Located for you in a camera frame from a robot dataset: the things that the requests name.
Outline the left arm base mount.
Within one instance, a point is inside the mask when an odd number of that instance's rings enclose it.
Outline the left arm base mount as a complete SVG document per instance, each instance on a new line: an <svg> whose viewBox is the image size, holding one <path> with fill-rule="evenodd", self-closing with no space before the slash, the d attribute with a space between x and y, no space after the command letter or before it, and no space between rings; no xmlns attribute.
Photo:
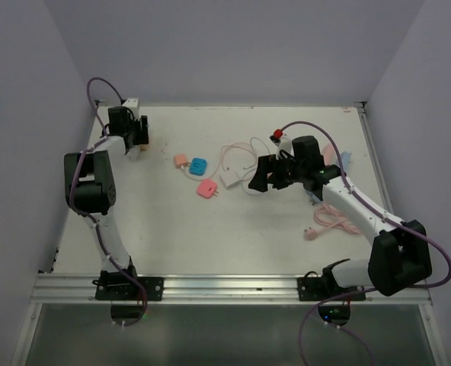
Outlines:
<svg viewBox="0 0 451 366"><path fill-rule="evenodd" d="M136 280L146 290L147 300L162 300L165 288L164 278L138 276ZM101 272L99 279L94 279L92 284L96 286L96 300L132 301L142 299L140 288L134 282L117 272Z"/></svg>

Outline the pink power strip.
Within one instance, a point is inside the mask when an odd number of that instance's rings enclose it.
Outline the pink power strip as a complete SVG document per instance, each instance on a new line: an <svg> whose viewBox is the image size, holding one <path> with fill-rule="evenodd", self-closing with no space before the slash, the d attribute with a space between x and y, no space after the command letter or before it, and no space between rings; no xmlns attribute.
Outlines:
<svg viewBox="0 0 451 366"><path fill-rule="evenodd" d="M331 143L327 144L321 151L324 158L324 164L330 165L333 157L335 156L334 147Z"/></svg>

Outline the salmon charger plug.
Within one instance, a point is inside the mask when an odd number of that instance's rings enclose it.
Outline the salmon charger plug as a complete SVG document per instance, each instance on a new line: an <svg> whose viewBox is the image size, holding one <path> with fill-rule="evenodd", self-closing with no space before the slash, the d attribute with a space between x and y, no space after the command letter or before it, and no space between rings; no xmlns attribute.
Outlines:
<svg viewBox="0 0 451 366"><path fill-rule="evenodd" d="M174 156L174 165L177 169L185 169L189 166L189 162L184 154L177 154Z"/></svg>

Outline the white usb charger block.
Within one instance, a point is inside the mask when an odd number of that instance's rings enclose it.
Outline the white usb charger block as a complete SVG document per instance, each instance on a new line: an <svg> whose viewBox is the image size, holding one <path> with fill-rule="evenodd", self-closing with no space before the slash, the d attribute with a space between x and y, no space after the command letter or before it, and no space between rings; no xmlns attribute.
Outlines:
<svg viewBox="0 0 451 366"><path fill-rule="evenodd" d="M219 174L220 181L222 182L224 188L229 190L241 183L241 179L238 177L237 173L233 170L226 170Z"/></svg>

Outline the hot pink plug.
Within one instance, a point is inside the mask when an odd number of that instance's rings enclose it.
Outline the hot pink plug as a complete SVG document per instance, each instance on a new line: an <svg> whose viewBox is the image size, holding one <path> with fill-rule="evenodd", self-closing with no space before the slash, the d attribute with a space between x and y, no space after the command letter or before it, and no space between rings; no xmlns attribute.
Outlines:
<svg viewBox="0 0 451 366"><path fill-rule="evenodd" d="M218 195L218 185L212 179L203 179L199 183L196 193L202 198L210 199Z"/></svg>

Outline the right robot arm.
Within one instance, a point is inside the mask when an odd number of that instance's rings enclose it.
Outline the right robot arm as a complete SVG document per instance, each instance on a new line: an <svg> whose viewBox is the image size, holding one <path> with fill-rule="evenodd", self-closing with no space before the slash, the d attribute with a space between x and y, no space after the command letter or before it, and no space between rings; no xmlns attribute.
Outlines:
<svg viewBox="0 0 451 366"><path fill-rule="evenodd" d="M327 298L338 299L348 288L357 287L374 287L391 296L431 275L426 230L421 223L405 222L357 192L339 166L325 164L313 136L291 140L276 131L271 140L277 151L259 157L248 187L266 192L299 183L340 211L371 245L367 260L345 258L323 268L319 280Z"/></svg>

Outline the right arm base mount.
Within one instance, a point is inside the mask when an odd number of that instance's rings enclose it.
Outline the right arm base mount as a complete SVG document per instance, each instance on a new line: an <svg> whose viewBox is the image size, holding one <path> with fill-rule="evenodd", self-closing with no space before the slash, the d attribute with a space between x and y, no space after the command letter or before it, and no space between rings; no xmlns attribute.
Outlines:
<svg viewBox="0 0 451 366"><path fill-rule="evenodd" d="M319 302L337 295L357 291L356 287L339 287L332 278L318 275L314 271L298 277L296 286L300 301Z"/></svg>

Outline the white plug cube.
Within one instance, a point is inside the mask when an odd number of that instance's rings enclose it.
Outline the white plug cube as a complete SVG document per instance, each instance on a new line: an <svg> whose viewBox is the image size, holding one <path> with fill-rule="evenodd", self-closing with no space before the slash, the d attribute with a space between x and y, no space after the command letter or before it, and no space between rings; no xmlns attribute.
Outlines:
<svg viewBox="0 0 451 366"><path fill-rule="evenodd" d="M141 153L141 149L139 146L133 146L128 153L126 154L128 160L130 162L136 162L139 158L139 155Z"/></svg>

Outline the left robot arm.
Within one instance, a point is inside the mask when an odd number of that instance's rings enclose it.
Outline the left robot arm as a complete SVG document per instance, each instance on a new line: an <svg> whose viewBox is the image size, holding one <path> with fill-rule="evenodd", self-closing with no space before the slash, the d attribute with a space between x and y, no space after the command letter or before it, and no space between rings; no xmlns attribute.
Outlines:
<svg viewBox="0 0 451 366"><path fill-rule="evenodd" d="M98 285L113 286L128 300L139 293L140 281L114 217L117 178L122 167L136 162L149 144L149 124L136 98L108 108L107 115L103 135L92 147L64 155L65 195L69 208L93 230L101 257Z"/></svg>

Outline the cyan plug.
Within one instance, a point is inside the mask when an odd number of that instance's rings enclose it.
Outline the cyan plug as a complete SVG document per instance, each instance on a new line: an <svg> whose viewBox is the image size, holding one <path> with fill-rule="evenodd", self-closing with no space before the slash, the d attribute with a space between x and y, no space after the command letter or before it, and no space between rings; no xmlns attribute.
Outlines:
<svg viewBox="0 0 451 366"><path fill-rule="evenodd" d="M195 176L203 176L206 172L207 161L205 159L194 157L189 165L189 173Z"/></svg>

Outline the blue power strip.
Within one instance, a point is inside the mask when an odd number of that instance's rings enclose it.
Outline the blue power strip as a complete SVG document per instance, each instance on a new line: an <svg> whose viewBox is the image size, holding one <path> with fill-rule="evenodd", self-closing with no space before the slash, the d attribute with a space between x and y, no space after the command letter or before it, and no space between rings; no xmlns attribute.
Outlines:
<svg viewBox="0 0 451 366"><path fill-rule="evenodd" d="M350 168L350 159L351 159L350 152L344 151L341 153L341 160L338 161L338 163L342 164L345 173L348 173L348 170Z"/></svg>

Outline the aluminium front rail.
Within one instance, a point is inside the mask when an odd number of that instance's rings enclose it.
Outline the aluminium front rail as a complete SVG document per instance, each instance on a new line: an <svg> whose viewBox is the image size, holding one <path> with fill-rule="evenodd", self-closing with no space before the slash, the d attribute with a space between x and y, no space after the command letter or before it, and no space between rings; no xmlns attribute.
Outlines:
<svg viewBox="0 0 451 366"><path fill-rule="evenodd" d="M90 304L103 289L95 274L39 274L34 303ZM158 305L297 305L321 301L299 275L150 274L147 300Z"/></svg>

